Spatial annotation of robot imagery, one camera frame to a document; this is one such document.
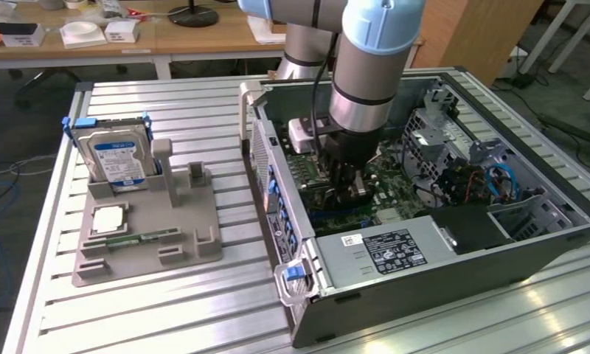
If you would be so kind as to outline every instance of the slotted aluminum table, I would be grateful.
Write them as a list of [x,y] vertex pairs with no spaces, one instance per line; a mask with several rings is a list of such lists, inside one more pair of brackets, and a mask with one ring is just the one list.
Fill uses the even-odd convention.
[[[590,199],[590,175],[470,75],[446,71]],[[155,138],[174,142],[171,164],[206,163],[223,259],[72,286],[88,170],[64,138],[4,353],[590,353],[590,244],[519,284],[315,347],[290,347],[238,151],[238,84],[263,78],[100,83],[74,94],[72,118],[146,111]],[[467,108],[459,111],[487,137]]]

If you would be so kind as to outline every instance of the blue hard drive label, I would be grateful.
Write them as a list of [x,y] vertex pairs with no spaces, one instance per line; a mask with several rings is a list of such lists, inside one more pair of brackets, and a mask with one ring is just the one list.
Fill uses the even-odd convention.
[[362,243],[379,274],[389,274],[427,263],[406,229],[363,237]]
[[96,157],[106,180],[117,190],[131,190],[145,181],[142,162],[135,157],[134,142],[111,142],[94,145]]

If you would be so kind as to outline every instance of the motherboard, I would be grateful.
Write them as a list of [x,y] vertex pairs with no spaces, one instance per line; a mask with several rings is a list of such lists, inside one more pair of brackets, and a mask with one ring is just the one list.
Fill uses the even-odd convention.
[[315,155],[295,154],[287,145],[283,151],[317,236],[410,219],[429,207],[429,203],[434,203],[431,198],[426,199],[426,203],[422,201],[415,192],[415,181],[403,173],[397,142],[381,142],[378,153],[366,166],[366,183],[374,184],[375,188],[370,203],[341,211],[325,211],[318,207],[330,183],[318,167]]

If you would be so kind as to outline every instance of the wooden cabinet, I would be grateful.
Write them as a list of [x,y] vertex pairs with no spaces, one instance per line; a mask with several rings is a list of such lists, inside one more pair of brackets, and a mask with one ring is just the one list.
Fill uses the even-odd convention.
[[414,68],[462,66],[490,85],[542,0],[426,0]]

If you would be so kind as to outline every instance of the black device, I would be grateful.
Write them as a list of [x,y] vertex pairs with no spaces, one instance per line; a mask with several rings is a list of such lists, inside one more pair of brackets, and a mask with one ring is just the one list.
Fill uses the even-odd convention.
[[218,13],[194,5],[194,0],[187,0],[187,6],[175,7],[167,13],[170,21],[183,27],[206,27],[218,22]]

